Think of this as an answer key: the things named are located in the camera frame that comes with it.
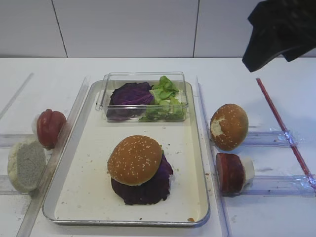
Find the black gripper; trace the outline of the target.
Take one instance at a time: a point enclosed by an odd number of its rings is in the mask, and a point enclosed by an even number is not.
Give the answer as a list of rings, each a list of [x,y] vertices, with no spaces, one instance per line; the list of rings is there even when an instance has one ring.
[[[265,0],[248,17],[252,33],[242,62],[257,71],[280,54],[291,62],[316,47],[314,0]]]

